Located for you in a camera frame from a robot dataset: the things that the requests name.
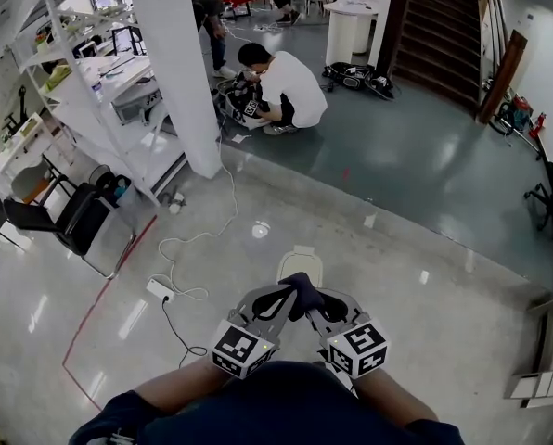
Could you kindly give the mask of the grey box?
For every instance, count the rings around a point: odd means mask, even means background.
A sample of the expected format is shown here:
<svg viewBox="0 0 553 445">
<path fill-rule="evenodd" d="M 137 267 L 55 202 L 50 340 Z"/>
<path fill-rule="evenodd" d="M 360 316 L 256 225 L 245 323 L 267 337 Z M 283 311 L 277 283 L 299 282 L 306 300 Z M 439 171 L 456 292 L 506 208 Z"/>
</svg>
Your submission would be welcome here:
<svg viewBox="0 0 553 445">
<path fill-rule="evenodd" d="M 119 95 L 112 103 L 122 125 L 132 121 L 147 122 L 146 114 L 161 101 L 159 89 L 147 89 L 145 86 L 133 86 Z"/>
</svg>

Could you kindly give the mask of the white side table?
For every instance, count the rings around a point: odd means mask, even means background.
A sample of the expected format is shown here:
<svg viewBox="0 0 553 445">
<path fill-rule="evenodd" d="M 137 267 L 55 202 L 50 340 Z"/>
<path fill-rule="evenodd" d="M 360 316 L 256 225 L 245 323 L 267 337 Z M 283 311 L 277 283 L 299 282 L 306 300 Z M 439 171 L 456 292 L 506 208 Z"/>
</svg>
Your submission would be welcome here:
<svg viewBox="0 0 553 445">
<path fill-rule="evenodd" d="M 0 152 L 0 175 L 11 183 L 22 170 L 45 159 L 52 162 L 63 159 L 71 165 L 71 149 L 70 139 L 62 130 L 53 134 L 45 121 L 33 113 Z"/>
</svg>

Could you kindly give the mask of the red and teal vacuum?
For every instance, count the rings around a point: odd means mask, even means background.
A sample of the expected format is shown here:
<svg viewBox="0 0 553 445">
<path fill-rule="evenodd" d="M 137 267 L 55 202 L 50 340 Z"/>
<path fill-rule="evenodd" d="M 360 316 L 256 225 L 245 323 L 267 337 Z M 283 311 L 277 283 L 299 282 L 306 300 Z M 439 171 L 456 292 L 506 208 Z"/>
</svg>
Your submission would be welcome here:
<svg viewBox="0 0 553 445">
<path fill-rule="evenodd" d="M 533 110 L 524 97 L 513 96 L 500 104 L 489 125 L 498 133 L 510 136 L 514 132 L 522 134 L 532 126 Z"/>
</svg>

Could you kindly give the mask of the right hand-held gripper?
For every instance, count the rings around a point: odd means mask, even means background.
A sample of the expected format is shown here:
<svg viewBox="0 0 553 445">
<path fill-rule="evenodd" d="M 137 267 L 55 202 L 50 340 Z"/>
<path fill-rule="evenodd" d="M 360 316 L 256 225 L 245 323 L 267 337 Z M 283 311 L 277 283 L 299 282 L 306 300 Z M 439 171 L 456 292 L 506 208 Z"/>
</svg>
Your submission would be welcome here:
<svg viewBox="0 0 553 445">
<path fill-rule="evenodd" d="M 322 303 L 306 317 L 320 336 L 319 353 L 325 361 L 351 380 L 379 369 L 390 346 L 380 322 L 350 295 L 325 288 L 317 294 Z"/>
</svg>

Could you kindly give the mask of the dark wooden staircase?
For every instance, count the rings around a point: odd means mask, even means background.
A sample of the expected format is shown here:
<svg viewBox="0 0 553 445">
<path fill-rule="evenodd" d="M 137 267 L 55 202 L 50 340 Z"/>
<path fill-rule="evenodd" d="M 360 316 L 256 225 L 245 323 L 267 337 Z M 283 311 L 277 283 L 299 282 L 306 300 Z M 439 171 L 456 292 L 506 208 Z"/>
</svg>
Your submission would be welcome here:
<svg viewBox="0 0 553 445">
<path fill-rule="evenodd" d="M 473 116 L 481 92 L 481 19 L 478 0 L 400 0 L 402 16 L 390 77 L 408 81 Z"/>
</svg>

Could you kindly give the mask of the white shelving unit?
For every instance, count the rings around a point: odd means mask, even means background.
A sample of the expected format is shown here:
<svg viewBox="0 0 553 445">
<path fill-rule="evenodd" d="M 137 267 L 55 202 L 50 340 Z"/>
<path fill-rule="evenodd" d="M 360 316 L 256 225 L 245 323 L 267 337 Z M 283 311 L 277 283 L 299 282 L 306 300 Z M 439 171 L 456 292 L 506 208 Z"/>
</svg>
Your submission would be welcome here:
<svg viewBox="0 0 553 445">
<path fill-rule="evenodd" d="M 70 72 L 54 88 L 33 85 L 52 116 L 71 133 L 72 144 L 94 161 L 128 176 L 135 189 L 153 203 L 186 165 L 178 137 L 161 126 L 167 111 L 159 95 L 151 95 L 132 119 L 122 121 L 118 108 L 130 95 L 142 90 L 153 74 L 149 58 L 128 53 L 76 57 L 77 45 L 95 34 L 134 26 L 130 10 L 115 16 L 61 10 L 56 0 L 28 0 L 30 10 L 45 6 L 45 22 L 51 32 L 38 44 L 20 30 L 12 45 L 19 68 L 33 75 L 45 63 L 60 63 Z"/>
</svg>

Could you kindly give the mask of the black chair with metal frame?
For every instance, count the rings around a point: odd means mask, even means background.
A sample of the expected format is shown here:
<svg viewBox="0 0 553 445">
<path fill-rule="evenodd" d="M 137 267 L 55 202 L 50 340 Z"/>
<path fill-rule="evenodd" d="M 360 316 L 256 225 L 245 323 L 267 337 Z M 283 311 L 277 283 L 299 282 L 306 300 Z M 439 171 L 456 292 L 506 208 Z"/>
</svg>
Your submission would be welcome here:
<svg viewBox="0 0 553 445">
<path fill-rule="evenodd" d="M 45 207 L 45 202 L 57 187 L 65 184 L 68 184 L 73 192 L 69 194 L 69 200 L 58 218 L 53 220 Z M 136 241 L 134 225 L 125 218 L 120 209 L 108 202 L 103 190 L 89 183 L 77 185 L 65 174 L 61 174 L 54 180 L 37 204 L 24 204 L 7 198 L 3 201 L 3 209 L 6 219 L 13 226 L 23 231 L 53 234 L 67 250 L 108 280 L 116 277 Z M 86 255 L 96 235 L 110 216 L 122 222 L 128 229 L 129 238 L 112 271 L 104 273 L 95 264 L 89 262 Z"/>
</svg>

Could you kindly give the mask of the open white case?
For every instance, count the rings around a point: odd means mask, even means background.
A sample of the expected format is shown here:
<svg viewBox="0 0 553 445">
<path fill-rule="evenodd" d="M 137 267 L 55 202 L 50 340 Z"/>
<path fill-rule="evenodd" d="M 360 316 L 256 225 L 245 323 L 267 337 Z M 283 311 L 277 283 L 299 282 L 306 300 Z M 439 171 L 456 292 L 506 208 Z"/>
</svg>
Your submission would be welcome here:
<svg viewBox="0 0 553 445">
<path fill-rule="evenodd" d="M 263 101 L 262 87 L 250 81 L 248 72 L 242 70 L 235 79 L 217 84 L 217 107 L 231 120 L 248 130 L 264 127 L 270 123 L 257 110 L 267 112 L 268 104 Z"/>
</svg>

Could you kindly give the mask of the beige plastic trash bin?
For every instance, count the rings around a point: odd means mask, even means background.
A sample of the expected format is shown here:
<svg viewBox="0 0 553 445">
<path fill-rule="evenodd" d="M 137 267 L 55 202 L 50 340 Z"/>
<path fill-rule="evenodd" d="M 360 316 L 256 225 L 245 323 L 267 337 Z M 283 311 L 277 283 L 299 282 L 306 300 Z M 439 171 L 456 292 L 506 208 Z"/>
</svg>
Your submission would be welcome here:
<svg viewBox="0 0 553 445">
<path fill-rule="evenodd" d="M 323 262 L 314 247 L 296 245 L 286 253 L 277 268 L 276 279 L 281 281 L 295 273 L 305 273 L 315 288 L 322 287 Z"/>
</svg>

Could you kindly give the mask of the person's right forearm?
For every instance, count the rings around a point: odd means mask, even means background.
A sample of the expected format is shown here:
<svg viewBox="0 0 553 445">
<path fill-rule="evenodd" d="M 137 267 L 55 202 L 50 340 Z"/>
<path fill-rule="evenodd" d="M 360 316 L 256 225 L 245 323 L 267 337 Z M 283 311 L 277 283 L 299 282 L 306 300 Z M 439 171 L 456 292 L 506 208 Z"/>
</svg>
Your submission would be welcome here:
<svg viewBox="0 0 553 445">
<path fill-rule="evenodd" d="M 423 401 L 400 386 L 382 368 L 352 380 L 357 397 L 397 426 L 418 420 L 438 422 L 438 416 Z"/>
</svg>

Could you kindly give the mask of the black mesh waste bin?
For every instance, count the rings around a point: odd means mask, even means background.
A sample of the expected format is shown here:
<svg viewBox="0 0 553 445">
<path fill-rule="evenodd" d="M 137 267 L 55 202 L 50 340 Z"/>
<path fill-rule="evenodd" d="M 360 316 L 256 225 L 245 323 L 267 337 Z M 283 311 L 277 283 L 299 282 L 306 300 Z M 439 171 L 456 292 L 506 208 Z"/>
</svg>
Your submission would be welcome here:
<svg viewBox="0 0 553 445">
<path fill-rule="evenodd" d="M 115 180 L 115 174 L 106 164 L 97 166 L 89 175 L 88 183 L 94 185 L 98 189 L 107 189 Z"/>
</svg>

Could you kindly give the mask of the dark blue cloth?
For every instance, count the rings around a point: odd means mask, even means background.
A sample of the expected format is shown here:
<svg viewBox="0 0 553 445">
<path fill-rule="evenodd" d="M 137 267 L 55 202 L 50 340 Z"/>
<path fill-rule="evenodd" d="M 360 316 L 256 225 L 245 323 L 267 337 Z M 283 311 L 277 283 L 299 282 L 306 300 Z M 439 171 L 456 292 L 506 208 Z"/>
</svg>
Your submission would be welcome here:
<svg viewBox="0 0 553 445">
<path fill-rule="evenodd" d="M 279 280 L 277 283 L 286 286 L 288 291 L 297 293 L 288 315 L 291 322 L 297 322 L 311 310 L 322 310 L 324 308 L 324 299 L 306 273 L 295 273 Z"/>
</svg>

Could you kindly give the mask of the black bag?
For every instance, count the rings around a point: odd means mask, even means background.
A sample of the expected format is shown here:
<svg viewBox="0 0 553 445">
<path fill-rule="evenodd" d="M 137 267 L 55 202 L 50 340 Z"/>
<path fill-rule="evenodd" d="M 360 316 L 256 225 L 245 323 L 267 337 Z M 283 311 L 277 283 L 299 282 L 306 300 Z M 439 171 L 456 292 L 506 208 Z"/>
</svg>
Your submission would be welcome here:
<svg viewBox="0 0 553 445">
<path fill-rule="evenodd" d="M 323 69 L 322 76 L 330 79 L 330 83 L 327 84 L 329 91 L 336 83 L 355 91 L 368 90 L 382 100 L 395 99 L 391 80 L 386 76 L 378 75 L 375 68 L 370 65 L 335 62 Z"/>
</svg>

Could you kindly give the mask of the grey bin with black liner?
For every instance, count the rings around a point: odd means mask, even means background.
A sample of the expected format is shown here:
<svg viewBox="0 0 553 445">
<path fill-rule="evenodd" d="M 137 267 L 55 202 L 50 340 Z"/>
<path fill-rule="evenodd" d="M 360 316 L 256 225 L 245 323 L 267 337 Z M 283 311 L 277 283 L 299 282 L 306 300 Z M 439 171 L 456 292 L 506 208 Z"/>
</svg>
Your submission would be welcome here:
<svg viewBox="0 0 553 445">
<path fill-rule="evenodd" d="M 139 197 L 135 184 L 130 178 L 122 174 L 114 176 L 104 189 L 104 195 L 125 221 L 135 222 Z"/>
</svg>

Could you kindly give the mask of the white round table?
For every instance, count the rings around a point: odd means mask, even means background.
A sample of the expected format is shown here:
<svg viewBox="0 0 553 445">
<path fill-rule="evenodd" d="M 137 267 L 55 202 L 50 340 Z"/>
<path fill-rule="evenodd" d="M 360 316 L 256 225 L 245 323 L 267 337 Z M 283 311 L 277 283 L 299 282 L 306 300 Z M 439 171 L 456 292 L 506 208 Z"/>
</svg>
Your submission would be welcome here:
<svg viewBox="0 0 553 445">
<path fill-rule="evenodd" d="M 327 66 L 350 63 L 353 55 L 368 52 L 372 20 L 379 14 L 378 0 L 336 0 L 324 5 L 329 13 Z"/>
</svg>

